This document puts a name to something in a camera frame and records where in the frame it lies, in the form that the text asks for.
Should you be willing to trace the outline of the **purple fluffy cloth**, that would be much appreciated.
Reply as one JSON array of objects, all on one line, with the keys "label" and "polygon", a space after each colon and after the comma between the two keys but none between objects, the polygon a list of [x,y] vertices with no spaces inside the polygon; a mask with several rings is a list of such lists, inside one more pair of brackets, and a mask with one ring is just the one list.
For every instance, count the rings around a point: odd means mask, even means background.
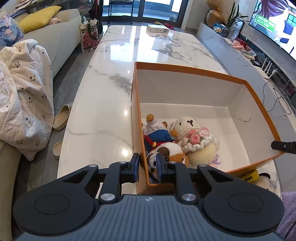
[{"label": "purple fluffy cloth", "polygon": [[284,240],[296,241],[296,192],[283,192],[284,215],[276,233]]}]

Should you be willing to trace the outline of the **yellow pillow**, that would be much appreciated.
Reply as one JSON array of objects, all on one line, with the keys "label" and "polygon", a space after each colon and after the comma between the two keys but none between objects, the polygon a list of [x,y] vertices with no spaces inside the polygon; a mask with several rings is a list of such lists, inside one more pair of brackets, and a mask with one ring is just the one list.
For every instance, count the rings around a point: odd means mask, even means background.
[{"label": "yellow pillow", "polygon": [[25,33],[42,28],[60,11],[61,6],[49,6],[29,14],[19,22]]}]

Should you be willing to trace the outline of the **floral blue pillow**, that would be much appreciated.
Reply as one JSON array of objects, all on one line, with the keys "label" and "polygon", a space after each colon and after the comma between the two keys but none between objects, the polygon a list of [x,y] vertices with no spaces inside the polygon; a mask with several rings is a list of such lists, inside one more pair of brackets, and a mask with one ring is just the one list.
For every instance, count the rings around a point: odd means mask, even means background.
[{"label": "floral blue pillow", "polygon": [[4,14],[1,17],[1,50],[4,47],[11,47],[24,37],[23,32],[13,20],[11,15]]}]

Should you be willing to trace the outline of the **curved television screen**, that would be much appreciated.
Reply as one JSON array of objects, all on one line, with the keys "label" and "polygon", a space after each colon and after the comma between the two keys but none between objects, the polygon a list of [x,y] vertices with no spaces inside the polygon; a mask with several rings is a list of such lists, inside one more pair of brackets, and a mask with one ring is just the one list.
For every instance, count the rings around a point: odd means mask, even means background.
[{"label": "curved television screen", "polygon": [[295,1],[257,1],[249,25],[295,59]]}]

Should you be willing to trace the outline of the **brown round vase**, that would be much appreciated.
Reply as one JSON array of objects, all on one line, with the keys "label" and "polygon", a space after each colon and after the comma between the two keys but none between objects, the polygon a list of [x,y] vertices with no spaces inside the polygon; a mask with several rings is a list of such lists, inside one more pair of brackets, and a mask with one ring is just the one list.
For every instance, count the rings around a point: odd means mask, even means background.
[{"label": "brown round vase", "polygon": [[215,23],[225,24],[224,16],[219,13],[217,10],[211,9],[208,11],[207,15],[205,16],[204,23],[213,28]]}]

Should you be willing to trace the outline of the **floral tote bag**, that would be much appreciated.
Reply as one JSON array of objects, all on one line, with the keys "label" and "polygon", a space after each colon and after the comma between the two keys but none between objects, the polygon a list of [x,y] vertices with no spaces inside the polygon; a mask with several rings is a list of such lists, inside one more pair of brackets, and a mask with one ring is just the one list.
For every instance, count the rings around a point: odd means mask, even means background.
[{"label": "floral tote bag", "polygon": [[88,20],[79,25],[82,53],[94,50],[100,41],[99,21]]}]

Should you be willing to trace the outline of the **orange cardboard storage box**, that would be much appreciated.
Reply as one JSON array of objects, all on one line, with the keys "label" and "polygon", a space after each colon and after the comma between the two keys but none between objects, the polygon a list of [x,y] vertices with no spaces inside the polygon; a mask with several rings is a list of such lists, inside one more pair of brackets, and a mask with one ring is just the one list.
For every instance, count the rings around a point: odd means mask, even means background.
[{"label": "orange cardboard storage box", "polygon": [[145,155],[142,127],[148,114],[179,130],[204,126],[219,140],[218,169],[240,177],[257,170],[268,173],[280,194],[275,160],[280,151],[271,143],[280,136],[261,100],[242,79],[187,66],[136,62],[132,83],[133,149],[141,155],[138,194],[171,191],[170,184],[153,184]]}]

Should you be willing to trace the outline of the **brown white dog plush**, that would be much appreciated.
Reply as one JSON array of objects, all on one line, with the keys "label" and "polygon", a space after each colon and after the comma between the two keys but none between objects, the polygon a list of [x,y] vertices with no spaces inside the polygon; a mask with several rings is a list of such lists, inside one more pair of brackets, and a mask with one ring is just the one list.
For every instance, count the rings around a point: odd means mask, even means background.
[{"label": "brown white dog plush", "polygon": [[149,176],[158,180],[157,167],[156,167],[156,155],[160,153],[163,155],[166,162],[175,161],[189,165],[189,158],[183,152],[182,148],[172,142],[163,143],[156,147],[154,150],[150,151],[147,155],[147,164],[149,167]]}]

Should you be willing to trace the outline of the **black metal shelf rack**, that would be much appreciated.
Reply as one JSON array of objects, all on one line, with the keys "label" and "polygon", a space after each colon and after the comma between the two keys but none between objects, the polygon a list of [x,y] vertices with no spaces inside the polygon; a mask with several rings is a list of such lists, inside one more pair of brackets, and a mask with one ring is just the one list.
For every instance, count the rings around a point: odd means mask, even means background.
[{"label": "black metal shelf rack", "polygon": [[133,24],[133,0],[112,0],[108,4],[108,17],[130,17],[130,25]]}]

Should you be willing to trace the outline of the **yellow tape measure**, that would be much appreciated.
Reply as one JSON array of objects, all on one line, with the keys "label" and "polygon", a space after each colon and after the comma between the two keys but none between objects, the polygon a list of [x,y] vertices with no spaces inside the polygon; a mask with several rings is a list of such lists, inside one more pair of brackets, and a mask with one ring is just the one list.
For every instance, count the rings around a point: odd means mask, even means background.
[{"label": "yellow tape measure", "polygon": [[253,170],[252,172],[246,173],[243,176],[239,177],[241,180],[244,180],[248,183],[254,183],[259,179],[259,173],[257,170]]}]

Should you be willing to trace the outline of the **beige slipper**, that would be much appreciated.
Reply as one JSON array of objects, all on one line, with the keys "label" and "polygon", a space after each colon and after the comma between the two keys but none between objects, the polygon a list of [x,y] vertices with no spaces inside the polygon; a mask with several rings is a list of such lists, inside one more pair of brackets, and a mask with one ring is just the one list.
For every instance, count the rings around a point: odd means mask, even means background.
[{"label": "beige slipper", "polygon": [[54,118],[54,122],[53,122],[54,130],[60,131],[66,127],[69,116],[70,116],[71,108],[72,108],[71,104],[66,104],[62,106],[59,113]]},{"label": "beige slipper", "polygon": [[56,159],[60,158],[62,144],[63,144],[63,141],[61,140],[53,146],[53,155]]}]

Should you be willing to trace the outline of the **white panda print blanket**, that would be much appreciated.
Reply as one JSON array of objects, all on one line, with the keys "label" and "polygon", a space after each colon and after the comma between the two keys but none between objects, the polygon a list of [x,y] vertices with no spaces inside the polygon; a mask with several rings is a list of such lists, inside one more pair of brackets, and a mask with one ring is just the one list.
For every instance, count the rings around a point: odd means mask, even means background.
[{"label": "white panda print blanket", "polygon": [[1,140],[29,161],[43,150],[54,121],[52,65],[27,39],[1,50]]}]

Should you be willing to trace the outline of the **white wifi router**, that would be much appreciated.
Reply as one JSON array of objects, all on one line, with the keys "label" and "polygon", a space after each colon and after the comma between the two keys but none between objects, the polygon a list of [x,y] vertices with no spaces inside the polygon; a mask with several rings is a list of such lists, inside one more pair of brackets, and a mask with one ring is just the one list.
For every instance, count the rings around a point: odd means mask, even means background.
[{"label": "white wifi router", "polygon": [[265,79],[270,79],[272,78],[278,71],[277,68],[273,69],[272,72],[270,72],[271,68],[272,68],[272,63],[271,61],[267,61],[267,58],[265,58],[262,66],[259,68],[259,73],[260,75],[265,78]]}]

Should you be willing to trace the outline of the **small white box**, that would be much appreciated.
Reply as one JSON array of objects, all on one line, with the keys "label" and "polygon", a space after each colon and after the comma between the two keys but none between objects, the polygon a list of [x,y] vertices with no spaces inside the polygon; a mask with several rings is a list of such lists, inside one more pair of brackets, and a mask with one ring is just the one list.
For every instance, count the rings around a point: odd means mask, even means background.
[{"label": "small white box", "polygon": [[151,33],[168,33],[170,29],[164,25],[149,24],[147,25],[147,30]]}]

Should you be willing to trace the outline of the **potted green plant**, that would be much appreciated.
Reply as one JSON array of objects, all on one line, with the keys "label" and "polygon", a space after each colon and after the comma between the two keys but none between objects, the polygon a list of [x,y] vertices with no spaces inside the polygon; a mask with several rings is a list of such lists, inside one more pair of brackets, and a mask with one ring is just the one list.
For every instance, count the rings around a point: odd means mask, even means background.
[{"label": "potted green plant", "polygon": [[240,14],[239,4],[236,5],[236,3],[233,3],[231,11],[228,15],[227,21],[225,23],[225,26],[221,30],[220,36],[227,38],[230,32],[230,28],[236,23],[248,22],[247,18],[248,16],[244,16]]}]

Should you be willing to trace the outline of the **crochet bear with flowers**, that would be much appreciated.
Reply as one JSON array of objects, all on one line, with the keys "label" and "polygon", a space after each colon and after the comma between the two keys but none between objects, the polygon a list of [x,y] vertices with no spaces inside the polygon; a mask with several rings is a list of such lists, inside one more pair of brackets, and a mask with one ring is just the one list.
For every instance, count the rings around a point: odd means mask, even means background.
[{"label": "crochet bear with flowers", "polygon": [[220,141],[212,132],[191,116],[184,116],[173,121],[168,131],[176,131],[175,140],[189,158],[190,166],[206,164],[217,167],[221,164],[218,150]]}]

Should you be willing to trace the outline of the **beige sofa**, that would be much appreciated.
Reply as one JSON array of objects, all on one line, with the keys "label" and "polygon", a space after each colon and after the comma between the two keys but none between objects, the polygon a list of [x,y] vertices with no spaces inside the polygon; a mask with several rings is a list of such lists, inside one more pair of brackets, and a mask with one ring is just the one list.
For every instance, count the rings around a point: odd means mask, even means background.
[{"label": "beige sofa", "polygon": [[[52,64],[53,77],[80,43],[81,22],[78,9],[59,11],[55,17],[62,22],[30,31],[24,37],[25,40],[38,41],[46,49]],[[21,153],[16,148],[1,141],[1,240],[12,240],[11,207],[20,158]]]}]

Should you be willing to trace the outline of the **panda popcorn plush toy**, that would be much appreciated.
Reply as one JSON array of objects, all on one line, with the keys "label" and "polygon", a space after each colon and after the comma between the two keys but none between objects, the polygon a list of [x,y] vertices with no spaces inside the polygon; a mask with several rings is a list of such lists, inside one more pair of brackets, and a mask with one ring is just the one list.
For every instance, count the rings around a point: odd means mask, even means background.
[{"label": "panda popcorn plush toy", "polygon": [[259,178],[254,182],[254,185],[269,190],[272,193],[276,193],[276,182],[271,180],[269,173],[260,173]]}]

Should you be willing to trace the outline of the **sailor bear plush toy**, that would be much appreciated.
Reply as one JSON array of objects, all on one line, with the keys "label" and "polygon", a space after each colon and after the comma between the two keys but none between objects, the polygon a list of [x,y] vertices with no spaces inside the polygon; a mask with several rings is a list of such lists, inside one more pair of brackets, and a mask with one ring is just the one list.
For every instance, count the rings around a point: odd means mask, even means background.
[{"label": "sailor bear plush toy", "polygon": [[177,131],[168,131],[167,123],[158,121],[152,113],[146,116],[146,122],[146,125],[142,124],[142,134],[147,152],[154,150],[161,144],[173,142],[178,137]]}]

